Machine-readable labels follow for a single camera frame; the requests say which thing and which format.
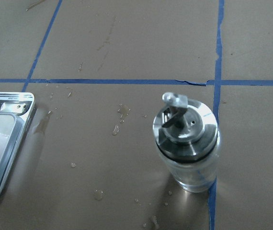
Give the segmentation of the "glass sauce bottle metal lid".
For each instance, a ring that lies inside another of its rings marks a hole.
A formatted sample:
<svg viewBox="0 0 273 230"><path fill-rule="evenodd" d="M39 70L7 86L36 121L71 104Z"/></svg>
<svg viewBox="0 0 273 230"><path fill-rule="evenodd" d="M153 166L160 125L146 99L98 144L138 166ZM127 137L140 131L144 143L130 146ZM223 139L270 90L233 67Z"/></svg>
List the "glass sauce bottle metal lid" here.
<svg viewBox="0 0 273 230"><path fill-rule="evenodd" d="M216 180L220 131L211 109L185 95L166 92L152 130L159 156L182 189L200 193Z"/></svg>

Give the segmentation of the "grey digital kitchen scale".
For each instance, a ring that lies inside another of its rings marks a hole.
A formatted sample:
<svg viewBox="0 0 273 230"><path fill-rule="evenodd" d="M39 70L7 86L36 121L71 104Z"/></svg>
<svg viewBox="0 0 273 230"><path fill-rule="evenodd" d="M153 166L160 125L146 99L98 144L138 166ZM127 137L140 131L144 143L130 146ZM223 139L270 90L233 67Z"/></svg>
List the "grey digital kitchen scale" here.
<svg viewBox="0 0 273 230"><path fill-rule="evenodd" d="M0 194L35 114L30 92L0 92Z"/></svg>

